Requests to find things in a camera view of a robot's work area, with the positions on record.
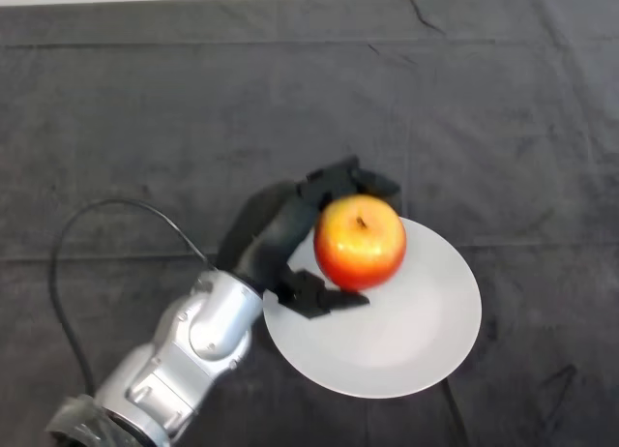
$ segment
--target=red apple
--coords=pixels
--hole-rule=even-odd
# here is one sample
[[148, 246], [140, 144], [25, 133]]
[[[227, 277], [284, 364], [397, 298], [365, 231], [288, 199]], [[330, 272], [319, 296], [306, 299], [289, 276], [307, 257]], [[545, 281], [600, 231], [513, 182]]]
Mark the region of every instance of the red apple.
[[402, 263], [406, 231], [396, 211], [369, 195], [332, 202], [316, 227], [313, 246], [324, 275], [342, 289], [387, 281]]

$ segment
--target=robotic arm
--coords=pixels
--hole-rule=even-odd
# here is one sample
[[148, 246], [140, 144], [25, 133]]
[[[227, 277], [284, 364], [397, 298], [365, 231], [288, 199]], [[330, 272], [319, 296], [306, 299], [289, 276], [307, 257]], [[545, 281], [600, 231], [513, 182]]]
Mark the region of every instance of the robotic arm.
[[265, 290], [308, 318], [368, 303], [287, 266], [320, 211], [359, 193], [395, 204], [399, 187], [351, 158], [254, 195], [224, 237], [216, 268], [202, 272], [191, 293], [170, 305], [153, 340], [134, 349], [94, 399], [67, 400], [47, 430], [68, 445], [168, 447], [216, 379], [247, 354]]

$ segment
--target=plate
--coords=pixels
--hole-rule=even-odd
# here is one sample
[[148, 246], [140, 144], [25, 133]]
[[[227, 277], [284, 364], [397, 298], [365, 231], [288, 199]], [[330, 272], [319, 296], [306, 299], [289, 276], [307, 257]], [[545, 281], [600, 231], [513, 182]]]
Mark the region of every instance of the plate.
[[[473, 347], [482, 321], [473, 273], [441, 236], [402, 222], [404, 260], [387, 282], [364, 291], [368, 306], [306, 319], [265, 293], [264, 316], [275, 345], [315, 383], [367, 399], [405, 396], [447, 377]], [[289, 265], [324, 278], [312, 237]]]

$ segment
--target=gray fabric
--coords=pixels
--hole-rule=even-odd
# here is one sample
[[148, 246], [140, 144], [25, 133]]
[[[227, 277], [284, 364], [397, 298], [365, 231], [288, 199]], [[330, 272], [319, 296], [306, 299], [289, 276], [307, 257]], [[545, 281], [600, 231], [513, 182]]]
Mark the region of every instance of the gray fabric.
[[[206, 251], [245, 198], [350, 153], [458, 247], [480, 337], [450, 377], [473, 445], [619, 443], [619, 0], [230, 0], [0, 9], [0, 436], [81, 390], [46, 250], [85, 201], [155, 203]], [[62, 295], [98, 381], [199, 264], [131, 209], [81, 222]], [[296, 373], [263, 323], [184, 445], [457, 446], [439, 386]]]

